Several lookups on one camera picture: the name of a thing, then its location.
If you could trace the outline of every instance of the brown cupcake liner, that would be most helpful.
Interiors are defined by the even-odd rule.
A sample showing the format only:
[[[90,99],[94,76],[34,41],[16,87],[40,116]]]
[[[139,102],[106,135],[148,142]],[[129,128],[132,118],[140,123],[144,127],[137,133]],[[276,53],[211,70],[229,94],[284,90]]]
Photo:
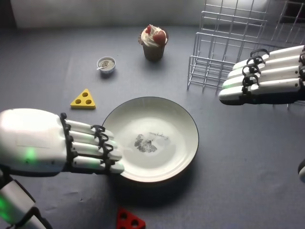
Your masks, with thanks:
[[[158,47],[151,47],[151,46],[147,46],[141,39],[141,34],[142,32],[140,33],[139,37],[138,37],[138,42],[139,44],[142,45],[143,47],[143,51],[144,51],[144,56],[147,60],[149,61],[152,61],[152,62],[156,62],[156,61],[159,61],[162,57],[163,57],[163,53],[164,53],[164,48],[166,46],[166,44],[168,43],[168,40],[169,40],[169,37],[168,37],[168,32],[161,28],[164,32],[165,32],[165,35],[166,35],[166,38],[167,38],[167,42],[163,45],[163,46],[158,46]]]

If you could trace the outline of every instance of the white robotic hand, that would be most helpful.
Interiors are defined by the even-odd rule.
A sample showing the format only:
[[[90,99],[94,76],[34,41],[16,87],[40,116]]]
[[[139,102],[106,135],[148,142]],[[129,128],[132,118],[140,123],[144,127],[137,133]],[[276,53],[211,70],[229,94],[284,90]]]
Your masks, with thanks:
[[[263,56],[253,56],[265,52]],[[305,100],[305,50],[296,46],[273,52],[259,49],[237,63],[219,93],[226,105],[291,104]]]
[[[51,229],[35,200],[10,175],[50,177],[60,172],[122,173],[113,134],[42,110],[0,113],[0,216],[20,229]]]

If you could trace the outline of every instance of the table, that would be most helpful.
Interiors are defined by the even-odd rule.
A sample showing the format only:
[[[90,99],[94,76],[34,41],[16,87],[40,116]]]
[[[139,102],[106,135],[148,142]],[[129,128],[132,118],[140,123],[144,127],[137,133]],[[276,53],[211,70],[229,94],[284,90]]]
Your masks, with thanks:
[[[62,173],[15,177],[33,195],[55,229],[114,229],[119,205],[147,229],[286,229],[305,224],[305,185],[297,167],[305,158],[301,105],[225,106],[214,88],[186,90],[188,58],[197,28],[168,27],[159,63],[147,62],[137,36],[142,28],[0,32],[0,110],[37,108],[101,124],[121,103],[164,97],[197,123],[200,144],[192,165],[163,197],[120,190],[111,178]],[[103,56],[117,61],[109,78],[96,71]],[[70,109],[88,88],[94,111]],[[3,221],[0,227],[7,224]]]

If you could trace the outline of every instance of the yellow triangle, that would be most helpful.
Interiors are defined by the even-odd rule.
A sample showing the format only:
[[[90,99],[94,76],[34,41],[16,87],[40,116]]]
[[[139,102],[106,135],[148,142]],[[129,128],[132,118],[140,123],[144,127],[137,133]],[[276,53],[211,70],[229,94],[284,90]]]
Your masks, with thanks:
[[[88,89],[85,89],[71,103],[71,108],[74,109],[95,109],[95,103]]]

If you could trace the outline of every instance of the wire rack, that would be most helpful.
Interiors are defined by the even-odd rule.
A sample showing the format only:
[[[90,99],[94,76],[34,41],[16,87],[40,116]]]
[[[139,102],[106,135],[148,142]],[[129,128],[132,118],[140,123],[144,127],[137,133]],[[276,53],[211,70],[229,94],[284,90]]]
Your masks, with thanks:
[[[189,59],[187,89],[199,84],[218,90],[233,65],[248,59],[254,49],[271,52],[304,44],[304,5],[278,0],[206,0]]]

